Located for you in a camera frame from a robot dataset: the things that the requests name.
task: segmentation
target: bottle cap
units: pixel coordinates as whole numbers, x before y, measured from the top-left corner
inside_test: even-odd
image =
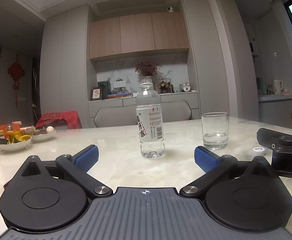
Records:
[[[252,150],[252,154],[254,156],[264,156],[265,155],[265,148],[264,147],[255,147]]]
[[[12,124],[19,124],[19,125],[22,125],[22,121],[16,121],[16,122],[12,122]]]

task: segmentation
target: water bottle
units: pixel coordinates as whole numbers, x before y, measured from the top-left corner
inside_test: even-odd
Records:
[[[150,78],[141,80],[141,88],[136,97],[141,153],[145,158],[157,158],[165,153],[160,96],[155,92]]]

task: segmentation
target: books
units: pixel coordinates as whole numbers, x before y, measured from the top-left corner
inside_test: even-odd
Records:
[[[133,96],[132,93],[120,93],[120,94],[111,94],[111,95],[108,95],[108,99],[111,99],[111,98],[124,98],[124,97],[131,97]]]

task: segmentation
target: crosshair marking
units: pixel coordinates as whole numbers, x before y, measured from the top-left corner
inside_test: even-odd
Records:
[[[144,189],[143,191],[140,191],[140,192],[142,192],[144,195],[147,195],[147,194],[149,194],[149,193],[152,193],[151,191],[149,191],[149,190],[147,190],[147,189]]]

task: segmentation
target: marble table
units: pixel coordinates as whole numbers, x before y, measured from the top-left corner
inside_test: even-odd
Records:
[[[291,129],[264,123],[230,118],[229,144],[218,155],[230,154],[238,160],[252,160],[251,149],[258,146],[256,132],[265,127],[292,134]],[[201,120],[164,123],[166,155],[145,159],[140,154],[138,127],[107,127],[80,130],[58,130],[56,137],[47,142],[32,142],[18,152],[0,150],[0,196],[3,185],[9,181],[29,155],[41,160],[54,160],[61,154],[74,155],[90,144],[99,148],[99,161],[88,172],[111,187],[176,187],[177,191],[197,179],[204,172],[194,162],[194,149],[202,145]],[[271,161],[271,151],[265,157]],[[281,177],[292,195],[292,179]],[[292,215],[286,226],[292,233]],[[6,225],[0,215],[0,235]]]

